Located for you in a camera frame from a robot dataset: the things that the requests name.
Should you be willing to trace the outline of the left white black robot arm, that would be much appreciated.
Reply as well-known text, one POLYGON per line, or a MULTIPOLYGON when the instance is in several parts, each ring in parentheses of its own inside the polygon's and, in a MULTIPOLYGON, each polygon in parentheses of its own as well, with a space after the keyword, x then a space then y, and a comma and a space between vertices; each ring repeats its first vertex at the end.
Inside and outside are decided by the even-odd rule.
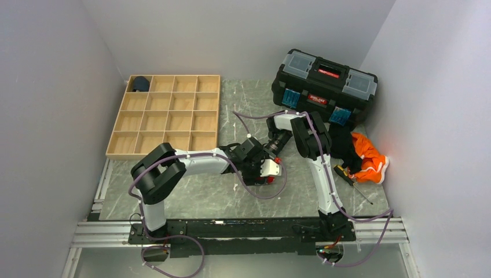
POLYGON ((261 166, 270 157, 270 152, 254 138, 209 151, 183 151, 168 142, 161 143, 130 170, 142 204, 144 236, 151 243, 165 238, 164 201, 182 178, 240 173, 246 185, 261 185, 266 182, 261 176, 261 166))

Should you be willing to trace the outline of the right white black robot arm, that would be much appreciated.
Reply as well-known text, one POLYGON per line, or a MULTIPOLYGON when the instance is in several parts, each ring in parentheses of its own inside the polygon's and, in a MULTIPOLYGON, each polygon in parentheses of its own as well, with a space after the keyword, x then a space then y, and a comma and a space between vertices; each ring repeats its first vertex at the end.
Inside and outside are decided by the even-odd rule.
POLYGON ((267 118, 272 136, 291 133, 299 155, 313 176, 318 197, 319 233, 325 240, 333 240, 349 219, 339 197, 331 167, 332 140, 318 112, 284 111, 267 118))

